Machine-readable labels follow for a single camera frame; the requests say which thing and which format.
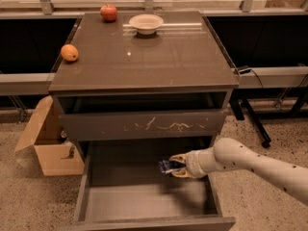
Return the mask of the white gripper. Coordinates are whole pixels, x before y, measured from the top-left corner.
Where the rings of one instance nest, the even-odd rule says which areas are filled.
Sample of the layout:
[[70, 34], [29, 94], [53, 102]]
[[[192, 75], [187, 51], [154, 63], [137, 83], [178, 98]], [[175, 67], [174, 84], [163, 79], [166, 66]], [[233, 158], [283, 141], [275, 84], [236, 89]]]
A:
[[199, 160], [200, 150], [193, 150], [186, 154], [177, 154], [169, 158], [171, 162], [186, 164], [186, 168], [174, 169], [171, 175], [177, 178], [202, 178], [206, 175]]

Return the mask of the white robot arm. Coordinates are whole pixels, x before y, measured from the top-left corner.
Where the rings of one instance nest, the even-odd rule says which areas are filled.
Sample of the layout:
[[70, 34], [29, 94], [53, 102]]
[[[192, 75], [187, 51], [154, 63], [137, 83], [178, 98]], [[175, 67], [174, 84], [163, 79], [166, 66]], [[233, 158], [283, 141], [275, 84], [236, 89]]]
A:
[[308, 205], [308, 168], [258, 154], [239, 141], [222, 138], [207, 149], [173, 155], [183, 165], [171, 174], [179, 178], [202, 178], [212, 172], [245, 169]]

